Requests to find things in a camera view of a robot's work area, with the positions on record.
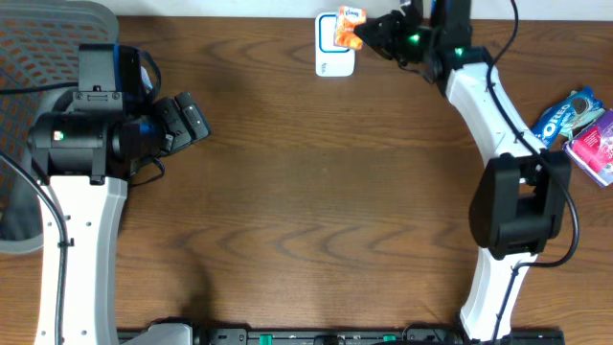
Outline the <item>small orange snack box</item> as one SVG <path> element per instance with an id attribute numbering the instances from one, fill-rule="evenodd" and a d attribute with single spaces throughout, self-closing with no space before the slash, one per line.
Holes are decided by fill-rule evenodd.
<path id="1" fill-rule="evenodd" d="M 363 40 L 354 31 L 358 26 L 365 24 L 366 21 L 366 10 L 346 5 L 341 6 L 336 14 L 333 44 L 340 48 L 361 50 Z"/>

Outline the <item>blue Oreo cookie pack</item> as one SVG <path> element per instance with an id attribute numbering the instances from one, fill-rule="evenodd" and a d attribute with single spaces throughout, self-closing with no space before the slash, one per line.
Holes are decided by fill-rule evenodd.
<path id="1" fill-rule="evenodd" d="M 591 87 L 572 91 L 562 102 L 547 108 L 532 127 L 532 133 L 547 148 L 550 148 L 560 134 L 562 126 L 570 117 L 589 110 L 604 108 L 604 103 L 595 98 Z"/>

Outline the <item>teal green snack packet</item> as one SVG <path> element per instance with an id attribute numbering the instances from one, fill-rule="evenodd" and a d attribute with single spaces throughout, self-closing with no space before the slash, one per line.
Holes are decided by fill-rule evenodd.
<path id="1" fill-rule="evenodd" d="M 604 112 L 604 108 L 598 108 L 596 110 L 589 110 L 584 113 L 576 114 L 570 117 L 569 120 L 562 126 L 560 134 L 565 136 L 568 140 L 572 140 L 576 130 L 592 124 Z"/>

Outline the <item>red purple snack bag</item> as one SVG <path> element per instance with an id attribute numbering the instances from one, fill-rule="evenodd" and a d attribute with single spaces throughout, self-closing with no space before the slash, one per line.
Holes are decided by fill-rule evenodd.
<path id="1" fill-rule="evenodd" d="M 566 142 L 563 150 L 598 185 L 611 185 L 612 111 L 605 111 L 579 135 Z"/>

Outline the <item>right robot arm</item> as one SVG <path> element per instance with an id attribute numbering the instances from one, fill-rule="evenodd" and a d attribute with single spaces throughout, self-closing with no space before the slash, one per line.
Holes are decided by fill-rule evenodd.
<path id="1" fill-rule="evenodd" d="M 369 19 L 353 32 L 398 67 L 436 85 L 463 117 L 485 169 L 469 205 L 479 247 L 470 293 L 459 311 L 467 344 L 509 344 L 511 313 L 531 268 L 566 264 L 577 250 L 579 220 L 568 191 L 571 163 L 523 122 L 507 96 L 496 57 L 472 43 L 468 1 L 438 1 L 424 24 L 423 4 Z"/>

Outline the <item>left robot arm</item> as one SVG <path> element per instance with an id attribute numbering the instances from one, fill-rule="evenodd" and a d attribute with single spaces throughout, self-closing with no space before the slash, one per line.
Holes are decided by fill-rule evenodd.
<path id="1" fill-rule="evenodd" d="M 139 168 L 206 138 L 188 92 L 153 102 L 116 90 L 72 93 L 71 110 L 35 123 L 33 163 L 44 178 L 43 267 L 35 343 L 116 344 L 117 239 Z"/>

